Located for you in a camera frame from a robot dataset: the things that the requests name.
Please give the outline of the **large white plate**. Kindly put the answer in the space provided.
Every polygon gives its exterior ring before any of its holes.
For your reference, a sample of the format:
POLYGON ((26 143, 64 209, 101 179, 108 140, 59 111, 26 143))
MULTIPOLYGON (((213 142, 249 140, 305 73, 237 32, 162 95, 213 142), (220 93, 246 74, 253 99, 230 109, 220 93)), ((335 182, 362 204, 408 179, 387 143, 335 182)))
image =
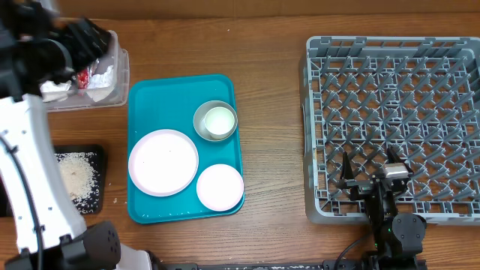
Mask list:
POLYGON ((148 133, 133 147, 128 173, 134 185, 153 197, 168 197, 184 190, 200 163, 193 141, 177 130, 148 133))

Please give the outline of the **pile of white rice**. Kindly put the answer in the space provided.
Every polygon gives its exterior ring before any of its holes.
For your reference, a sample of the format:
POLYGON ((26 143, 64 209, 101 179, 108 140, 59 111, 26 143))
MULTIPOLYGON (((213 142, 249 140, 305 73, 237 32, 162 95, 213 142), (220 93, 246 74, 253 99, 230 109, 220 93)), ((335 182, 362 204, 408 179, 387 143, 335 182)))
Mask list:
POLYGON ((98 154, 90 152, 55 153, 67 192, 82 215, 100 209, 101 181, 98 154))

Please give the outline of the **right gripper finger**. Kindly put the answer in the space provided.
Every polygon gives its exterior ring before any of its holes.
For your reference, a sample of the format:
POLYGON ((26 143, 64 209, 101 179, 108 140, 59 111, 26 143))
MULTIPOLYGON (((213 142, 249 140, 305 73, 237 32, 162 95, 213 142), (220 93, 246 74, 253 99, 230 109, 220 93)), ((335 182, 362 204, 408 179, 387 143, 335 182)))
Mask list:
POLYGON ((396 150, 392 146, 389 146, 386 149, 386 154, 387 154, 388 164, 403 164, 404 163, 404 161, 399 157, 398 153, 396 152, 396 150))
POLYGON ((351 167, 350 159, 348 153, 345 151, 342 155, 342 167, 340 179, 342 181, 353 180, 355 176, 353 175, 353 170, 351 167))

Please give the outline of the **white napkin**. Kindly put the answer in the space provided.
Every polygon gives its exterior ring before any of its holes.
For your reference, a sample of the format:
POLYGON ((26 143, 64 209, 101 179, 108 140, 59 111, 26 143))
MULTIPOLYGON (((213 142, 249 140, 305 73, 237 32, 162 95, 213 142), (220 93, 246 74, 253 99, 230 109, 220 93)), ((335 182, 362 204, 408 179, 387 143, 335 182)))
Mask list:
POLYGON ((64 101, 74 95, 87 94, 94 102, 105 99, 113 91, 113 66, 110 65, 104 73, 94 74, 86 89, 78 89, 77 84, 71 81, 55 84, 53 81, 46 81, 40 86, 43 101, 64 101))

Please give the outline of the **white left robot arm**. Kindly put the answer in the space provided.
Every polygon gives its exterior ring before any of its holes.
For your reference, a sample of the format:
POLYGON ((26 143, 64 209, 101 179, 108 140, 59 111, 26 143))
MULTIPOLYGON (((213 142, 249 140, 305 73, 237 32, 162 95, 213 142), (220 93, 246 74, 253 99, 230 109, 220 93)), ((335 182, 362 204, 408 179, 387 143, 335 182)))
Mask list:
POLYGON ((119 240, 109 221, 87 226, 54 154, 41 84, 63 83, 104 56, 111 34, 88 19, 59 28, 39 1, 1 3, 1 180, 18 255, 6 269, 161 269, 119 240))

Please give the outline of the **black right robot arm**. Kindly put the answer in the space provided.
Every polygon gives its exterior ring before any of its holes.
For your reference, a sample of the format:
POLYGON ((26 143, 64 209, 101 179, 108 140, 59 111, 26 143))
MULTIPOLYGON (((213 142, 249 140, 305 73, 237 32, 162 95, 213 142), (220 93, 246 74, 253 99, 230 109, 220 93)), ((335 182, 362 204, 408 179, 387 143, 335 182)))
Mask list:
POLYGON ((335 269, 427 268, 424 260, 417 259, 417 255, 423 251, 427 221, 420 215, 400 212, 396 204, 396 198, 407 192, 413 170, 392 147, 387 148, 386 154, 387 164, 368 180, 357 181, 348 154, 343 153, 337 187, 348 189, 350 200, 364 202, 376 249, 364 252, 358 261, 346 262, 344 255, 359 243, 354 241, 335 260, 335 269))

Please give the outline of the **red snack wrapper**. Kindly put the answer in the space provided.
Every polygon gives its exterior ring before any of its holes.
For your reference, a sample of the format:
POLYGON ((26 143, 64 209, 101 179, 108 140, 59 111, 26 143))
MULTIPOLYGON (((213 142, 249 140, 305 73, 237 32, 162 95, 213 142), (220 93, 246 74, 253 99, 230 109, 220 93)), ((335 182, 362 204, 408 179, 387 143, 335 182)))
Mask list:
POLYGON ((97 69, 98 63, 99 60, 97 59, 76 75, 76 84, 78 86, 78 89, 86 89, 88 87, 90 79, 93 77, 97 69))

